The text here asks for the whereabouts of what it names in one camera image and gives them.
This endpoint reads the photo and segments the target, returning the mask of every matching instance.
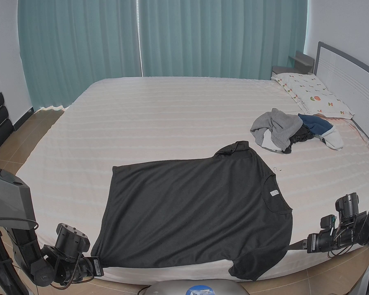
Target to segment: white garment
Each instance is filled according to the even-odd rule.
[[[264,149],[268,149],[270,151],[273,151],[273,152],[281,152],[282,151],[281,148],[277,147],[272,142],[272,139],[271,139],[271,131],[269,129],[267,129],[264,132],[264,140],[262,141],[261,147],[263,147]]]
[[[339,131],[333,126],[330,130],[320,135],[320,139],[325,140],[327,147],[341,151],[343,148],[343,140]]]

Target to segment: pile of clothes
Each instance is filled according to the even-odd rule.
[[[290,154],[294,143],[314,137],[331,149],[340,151],[343,148],[339,131],[328,121],[314,115],[287,115],[277,108],[259,116],[250,132],[258,145],[272,152]]]

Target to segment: blue round sticker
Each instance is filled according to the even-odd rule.
[[[195,285],[188,289],[186,295],[216,295],[214,290],[206,285]]]

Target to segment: wall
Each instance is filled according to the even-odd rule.
[[[309,0],[305,53],[322,41],[369,66],[369,0]]]
[[[18,0],[0,0],[0,92],[14,124],[31,107],[18,40]]]

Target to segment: nightstand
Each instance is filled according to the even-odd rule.
[[[279,73],[313,73],[314,59],[308,55],[305,55],[299,51],[295,52],[295,56],[288,56],[290,60],[294,61],[294,67],[289,68],[286,66],[273,66],[271,77]]]

